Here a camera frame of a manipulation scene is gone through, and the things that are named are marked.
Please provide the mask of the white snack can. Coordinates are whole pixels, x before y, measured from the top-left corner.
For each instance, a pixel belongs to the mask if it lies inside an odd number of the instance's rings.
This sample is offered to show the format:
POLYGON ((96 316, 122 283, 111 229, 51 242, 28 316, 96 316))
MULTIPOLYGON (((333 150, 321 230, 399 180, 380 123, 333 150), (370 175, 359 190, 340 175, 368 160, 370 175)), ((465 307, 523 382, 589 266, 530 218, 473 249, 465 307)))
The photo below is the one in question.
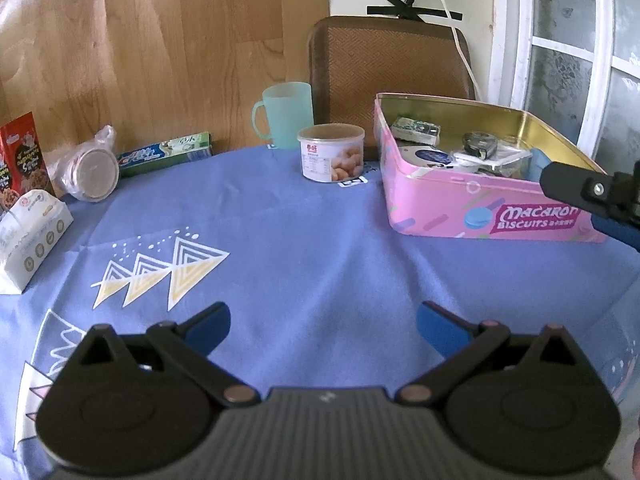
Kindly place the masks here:
POLYGON ((319 183, 340 183, 361 176, 363 128, 349 124, 314 125, 300 130, 297 140, 302 174, 319 183))

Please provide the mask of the mint green plastic mug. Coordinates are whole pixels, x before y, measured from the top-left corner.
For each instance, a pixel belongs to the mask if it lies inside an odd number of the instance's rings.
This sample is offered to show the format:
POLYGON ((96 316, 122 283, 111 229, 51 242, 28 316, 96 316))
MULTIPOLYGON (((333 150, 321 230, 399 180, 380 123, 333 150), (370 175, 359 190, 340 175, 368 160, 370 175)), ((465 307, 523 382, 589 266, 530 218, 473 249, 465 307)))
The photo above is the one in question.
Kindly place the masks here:
POLYGON ((311 85, 303 81, 274 84, 262 92, 262 99, 252 108, 252 127, 256 136, 279 150, 298 150, 298 134, 314 124, 311 85), (269 132, 262 133, 257 125, 258 110, 266 112, 269 132))

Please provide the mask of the blue glasses case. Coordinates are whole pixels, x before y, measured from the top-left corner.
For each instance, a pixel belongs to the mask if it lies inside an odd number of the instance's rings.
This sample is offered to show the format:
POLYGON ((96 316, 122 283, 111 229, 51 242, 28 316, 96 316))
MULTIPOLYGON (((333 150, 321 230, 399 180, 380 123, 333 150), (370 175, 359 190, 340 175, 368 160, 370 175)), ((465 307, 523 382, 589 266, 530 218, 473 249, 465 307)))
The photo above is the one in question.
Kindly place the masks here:
POLYGON ((530 154, 532 154, 532 156, 530 156, 530 159, 528 160, 526 180, 530 182, 538 182, 540 180, 542 170, 550 164, 551 159, 539 148, 532 148, 530 150, 530 154))

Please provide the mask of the wooden board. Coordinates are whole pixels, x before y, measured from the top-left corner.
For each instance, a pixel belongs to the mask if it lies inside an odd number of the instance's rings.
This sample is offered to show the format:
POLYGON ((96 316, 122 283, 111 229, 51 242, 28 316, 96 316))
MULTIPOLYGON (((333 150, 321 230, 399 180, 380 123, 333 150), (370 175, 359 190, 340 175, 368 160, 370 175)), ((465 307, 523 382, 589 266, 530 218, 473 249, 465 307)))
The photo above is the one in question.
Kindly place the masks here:
POLYGON ((258 143, 265 88, 308 76, 329 0, 1 0, 1 118, 32 114, 45 151, 112 126, 129 151, 206 131, 258 143))

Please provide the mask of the red cereal box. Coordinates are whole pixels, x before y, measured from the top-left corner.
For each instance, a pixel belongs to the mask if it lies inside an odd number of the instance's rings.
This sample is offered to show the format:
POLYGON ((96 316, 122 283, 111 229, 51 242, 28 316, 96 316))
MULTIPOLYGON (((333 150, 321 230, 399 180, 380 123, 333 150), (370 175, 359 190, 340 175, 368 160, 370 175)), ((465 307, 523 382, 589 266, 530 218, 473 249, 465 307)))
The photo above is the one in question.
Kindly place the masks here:
POLYGON ((0 145, 2 211, 9 211, 22 195, 31 190, 54 194, 32 113, 2 126, 0 145))

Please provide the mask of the green correction tape dispenser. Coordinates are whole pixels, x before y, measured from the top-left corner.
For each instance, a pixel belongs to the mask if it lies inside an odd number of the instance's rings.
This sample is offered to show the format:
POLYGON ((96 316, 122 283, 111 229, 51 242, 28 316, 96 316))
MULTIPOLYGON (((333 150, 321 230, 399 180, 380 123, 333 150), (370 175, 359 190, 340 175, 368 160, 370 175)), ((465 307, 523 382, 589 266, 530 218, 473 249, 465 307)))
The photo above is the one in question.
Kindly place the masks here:
POLYGON ((466 154, 481 160, 490 159, 497 151, 499 139, 491 133, 470 131, 462 136, 466 154))

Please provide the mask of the bagged paper cups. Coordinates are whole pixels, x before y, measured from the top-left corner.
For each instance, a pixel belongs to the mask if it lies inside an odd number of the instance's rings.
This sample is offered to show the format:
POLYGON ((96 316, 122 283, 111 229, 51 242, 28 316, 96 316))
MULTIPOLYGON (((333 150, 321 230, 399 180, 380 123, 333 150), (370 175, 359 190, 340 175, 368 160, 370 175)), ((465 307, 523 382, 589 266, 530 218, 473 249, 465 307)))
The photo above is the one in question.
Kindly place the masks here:
POLYGON ((116 130, 106 125, 86 142, 51 152, 46 163, 54 187, 82 202, 105 200, 119 180, 116 138, 116 130))

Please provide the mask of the clear packaged item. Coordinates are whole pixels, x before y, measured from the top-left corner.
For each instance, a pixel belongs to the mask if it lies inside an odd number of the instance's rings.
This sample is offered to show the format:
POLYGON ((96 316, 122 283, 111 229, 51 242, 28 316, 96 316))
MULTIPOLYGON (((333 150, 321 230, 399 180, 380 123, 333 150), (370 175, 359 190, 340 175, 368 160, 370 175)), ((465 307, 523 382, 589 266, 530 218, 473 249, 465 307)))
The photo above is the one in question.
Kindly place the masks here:
POLYGON ((500 142, 498 148, 491 157, 480 159, 465 151, 451 153, 456 166, 480 174, 489 174, 494 177, 520 178, 522 172, 527 169, 532 151, 526 148, 500 142))

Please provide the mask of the white framed frosted window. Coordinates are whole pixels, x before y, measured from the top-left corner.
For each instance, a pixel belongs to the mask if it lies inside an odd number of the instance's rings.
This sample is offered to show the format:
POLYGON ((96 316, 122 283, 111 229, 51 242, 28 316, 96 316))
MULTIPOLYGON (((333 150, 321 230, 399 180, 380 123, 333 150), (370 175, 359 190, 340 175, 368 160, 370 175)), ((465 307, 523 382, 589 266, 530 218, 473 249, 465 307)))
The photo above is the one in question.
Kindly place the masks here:
POLYGON ((494 0, 489 102, 527 110, 604 170, 639 158, 639 0, 494 0))

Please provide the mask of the small white tissue packet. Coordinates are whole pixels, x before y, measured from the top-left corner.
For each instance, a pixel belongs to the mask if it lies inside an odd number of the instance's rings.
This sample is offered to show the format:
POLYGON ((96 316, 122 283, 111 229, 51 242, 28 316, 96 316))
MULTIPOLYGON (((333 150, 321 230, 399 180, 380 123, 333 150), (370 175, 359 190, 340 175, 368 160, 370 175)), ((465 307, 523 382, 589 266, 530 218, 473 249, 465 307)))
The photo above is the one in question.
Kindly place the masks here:
POLYGON ((439 142, 440 127, 431 122, 409 117, 397 117, 390 127, 397 140, 416 144, 436 146, 439 142))

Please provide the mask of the green toothpaste box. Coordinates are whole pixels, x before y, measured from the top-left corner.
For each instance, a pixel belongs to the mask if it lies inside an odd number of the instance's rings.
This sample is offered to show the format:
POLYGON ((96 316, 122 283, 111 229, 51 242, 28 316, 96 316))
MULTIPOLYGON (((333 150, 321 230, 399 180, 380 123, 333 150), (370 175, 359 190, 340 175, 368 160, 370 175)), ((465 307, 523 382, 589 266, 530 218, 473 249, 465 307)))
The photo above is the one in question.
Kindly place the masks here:
POLYGON ((130 178, 138 174, 147 174, 186 162, 196 162, 212 155, 212 139, 209 132, 180 136, 118 155, 119 177, 130 178))

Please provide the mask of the white tissue pack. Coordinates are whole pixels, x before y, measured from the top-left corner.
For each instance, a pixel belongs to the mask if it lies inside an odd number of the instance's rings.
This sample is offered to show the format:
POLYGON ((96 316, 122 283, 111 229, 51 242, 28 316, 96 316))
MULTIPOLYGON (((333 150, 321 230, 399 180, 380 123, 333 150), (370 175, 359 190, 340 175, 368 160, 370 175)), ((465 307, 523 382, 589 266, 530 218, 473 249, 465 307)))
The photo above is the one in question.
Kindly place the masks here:
POLYGON ((1 219, 1 293, 21 295, 74 219, 47 191, 21 196, 1 219))

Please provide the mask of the white cream box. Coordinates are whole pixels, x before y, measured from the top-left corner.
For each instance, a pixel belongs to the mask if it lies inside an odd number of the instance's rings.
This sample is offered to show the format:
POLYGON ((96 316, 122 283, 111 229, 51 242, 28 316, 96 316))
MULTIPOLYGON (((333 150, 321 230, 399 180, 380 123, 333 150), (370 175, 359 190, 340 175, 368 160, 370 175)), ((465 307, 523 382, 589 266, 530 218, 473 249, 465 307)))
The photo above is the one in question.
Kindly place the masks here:
POLYGON ((401 146, 403 160, 418 167, 446 167, 452 164, 452 157, 437 148, 426 145, 401 146))

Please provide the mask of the pink macaron biscuit tin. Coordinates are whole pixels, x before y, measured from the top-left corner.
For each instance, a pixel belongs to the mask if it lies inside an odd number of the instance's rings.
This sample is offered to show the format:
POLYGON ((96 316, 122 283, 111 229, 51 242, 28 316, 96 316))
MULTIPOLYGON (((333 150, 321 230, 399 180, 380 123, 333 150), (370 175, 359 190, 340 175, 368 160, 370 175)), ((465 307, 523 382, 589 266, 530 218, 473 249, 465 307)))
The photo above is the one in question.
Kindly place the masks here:
POLYGON ((530 160, 512 177, 424 167, 408 162, 392 133, 399 117, 439 126, 438 147, 462 148, 470 131, 492 133, 506 143, 539 152, 552 162, 582 169, 598 165, 545 122, 527 112, 476 101, 380 93, 374 102, 374 132, 390 226, 406 235, 601 243, 590 214, 549 200, 537 181, 526 179, 530 160))

